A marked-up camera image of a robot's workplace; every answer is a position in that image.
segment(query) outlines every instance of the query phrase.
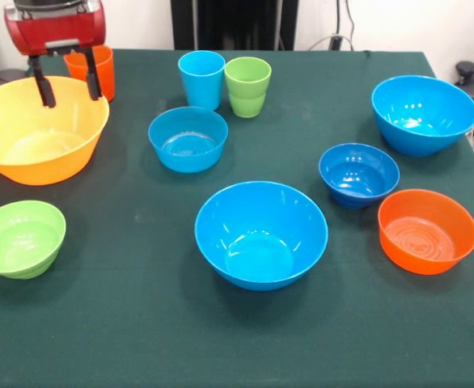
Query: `green tablecloth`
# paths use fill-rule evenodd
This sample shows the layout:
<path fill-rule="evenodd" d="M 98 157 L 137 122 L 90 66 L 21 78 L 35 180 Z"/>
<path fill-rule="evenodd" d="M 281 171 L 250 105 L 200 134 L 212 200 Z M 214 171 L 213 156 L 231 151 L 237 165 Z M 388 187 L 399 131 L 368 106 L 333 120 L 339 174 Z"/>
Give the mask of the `green tablecloth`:
<path fill-rule="evenodd" d="M 0 176 L 0 205 L 40 199 L 66 215 L 61 254 L 30 281 L 0 277 L 0 386 L 474 387 L 474 253 L 441 276 L 394 266 L 376 206 L 328 197 L 317 162 L 360 141 L 389 150 L 370 93 L 398 74 L 431 74 L 420 53 L 253 53 L 273 76 L 262 113 L 220 113 L 219 164 L 180 175 L 159 164 L 150 121 L 185 104 L 180 52 L 116 51 L 116 99 L 79 175 L 31 188 Z M 226 59 L 243 53 L 228 52 Z M 64 73 L 61 59 L 46 69 Z M 474 217 L 467 141 L 428 158 L 389 150 L 401 188 L 452 196 Z M 216 190 L 270 179 L 308 194 L 330 228 L 308 276 L 272 293 L 227 284 L 199 253 L 197 210 Z"/>

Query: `bowl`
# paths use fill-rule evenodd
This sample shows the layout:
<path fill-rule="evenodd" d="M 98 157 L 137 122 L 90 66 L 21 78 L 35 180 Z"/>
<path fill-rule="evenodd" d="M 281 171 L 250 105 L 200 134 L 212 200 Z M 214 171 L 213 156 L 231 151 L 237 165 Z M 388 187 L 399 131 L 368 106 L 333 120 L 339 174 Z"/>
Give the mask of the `bowl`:
<path fill-rule="evenodd" d="M 183 107 L 166 111 L 149 126 L 149 140 L 165 167 L 178 172 L 200 172 L 221 158 L 228 125 L 206 108 Z"/>
<path fill-rule="evenodd" d="M 377 125 L 402 154 L 427 156 L 457 142 L 474 125 L 474 101 L 436 78 L 406 75 L 381 82 L 372 93 Z"/>
<path fill-rule="evenodd" d="M 18 183 L 45 185 L 77 174 L 108 121 L 108 101 L 92 101 L 85 82 L 47 79 L 55 108 L 43 107 L 34 78 L 0 86 L 0 174 Z"/>
<path fill-rule="evenodd" d="M 201 207 L 194 229 L 214 270 L 251 291 L 295 282 L 318 262 L 328 240 L 325 217 L 308 196 L 262 181 L 215 193 Z"/>
<path fill-rule="evenodd" d="M 346 143 L 320 158 L 320 175 L 331 197 L 352 209 L 380 200 L 399 183 L 399 167 L 388 154 L 366 144 Z"/>
<path fill-rule="evenodd" d="M 65 233 L 65 217 L 51 204 L 22 200 L 0 207 L 0 276 L 39 276 L 56 259 Z"/>
<path fill-rule="evenodd" d="M 474 220 L 458 202 L 438 192 L 409 189 L 379 207 L 379 237 L 388 258 L 401 268 L 435 275 L 474 249 Z"/>

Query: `yellow-orange bowl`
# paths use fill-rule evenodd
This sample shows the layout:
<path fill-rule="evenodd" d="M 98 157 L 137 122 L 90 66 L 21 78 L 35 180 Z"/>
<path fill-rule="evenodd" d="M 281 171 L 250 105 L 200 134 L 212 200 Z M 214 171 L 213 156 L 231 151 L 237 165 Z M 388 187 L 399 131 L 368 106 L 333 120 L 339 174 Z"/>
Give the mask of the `yellow-orange bowl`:
<path fill-rule="evenodd" d="M 47 77 L 56 107 L 44 107 L 34 78 L 0 86 L 0 174 L 18 183 L 61 182 L 89 162 L 109 118 L 108 101 L 87 84 Z"/>

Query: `cable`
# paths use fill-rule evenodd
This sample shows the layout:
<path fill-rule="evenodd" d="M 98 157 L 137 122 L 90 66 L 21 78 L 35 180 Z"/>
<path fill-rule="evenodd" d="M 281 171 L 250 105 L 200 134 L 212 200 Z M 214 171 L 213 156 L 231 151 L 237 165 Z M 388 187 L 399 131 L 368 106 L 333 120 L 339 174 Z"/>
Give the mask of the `cable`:
<path fill-rule="evenodd" d="M 336 0 L 336 34 L 340 33 L 340 24 L 341 24 L 340 0 Z"/>
<path fill-rule="evenodd" d="M 326 41 L 327 39 L 331 39 L 331 38 L 333 38 L 334 36 L 339 36 L 340 38 L 343 38 L 343 39 L 345 39 L 347 42 L 349 42 L 349 44 L 350 44 L 350 51 L 353 51 L 352 40 L 350 40 L 350 38 L 349 38 L 348 36 L 340 35 L 340 34 L 332 34 L 332 35 L 329 35 L 329 36 L 325 36 L 324 38 L 321 38 L 321 39 L 318 40 L 316 43 L 314 43 L 310 48 L 308 48 L 307 51 L 312 51 L 312 49 L 313 49 L 314 47 L 316 47 L 318 44 L 320 44 L 321 42 Z"/>
<path fill-rule="evenodd" d="M 353 39 L 353 30 L 355 30 L 356 25 L 353 22 L 352 15 L 350 14 L 349 0 L 345 0 L 345 5 L 347 7 L 347 14 L 349 14 L 350 24 L 352 24 L 352 29 L 350 30 L 350 41 Z"/>

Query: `white wall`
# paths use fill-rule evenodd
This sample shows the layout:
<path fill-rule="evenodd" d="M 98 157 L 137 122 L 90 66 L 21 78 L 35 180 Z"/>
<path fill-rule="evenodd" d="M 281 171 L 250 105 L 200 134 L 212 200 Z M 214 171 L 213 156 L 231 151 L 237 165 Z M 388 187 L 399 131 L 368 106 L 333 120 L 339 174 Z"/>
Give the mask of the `white wall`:
<path fill-rule="evenodd" d="M 0 70 L 25 68 L 23 58 L 6 30 L 0 0 Z M 141 0 L 139 6 L 128 0 L 103 0 L 106 14 L 106 44 L 118 49 L 173 49 L 172 15 L 169 0 Z"/>
<path fill-rule="evenodd" d="M 437 77 L 448 81 L 457 79 L 457 61 L 474 61 L 474 0 L 349 0 L 349 5 L 356 50 L 422 51 Z M 335 0 L 300 0 L 295 49 L 306 50 L 335 29 Z M 349 32 L 341 0 L 341 33 Z M 327 48 L 328 40 L 316 49 Z"/>
<path fill-rule="evenodd" d="M 24 67 L 7 34 L 0 0 L 0 69 Z M 348 34 L 345 0 L 341 32 Z M 173 49 L 169 0 L 104 0 L 108 37 L 115 48 Z M 335 0 L 300 0 L 297 50 L 336 28 Z M 474 0 L 349 0 L 356 50 L 423 51 L 438 77 L 456 80 L 457 61 L 474 61 Z M 327 49 L 328 40 L 316 49 Z"/>

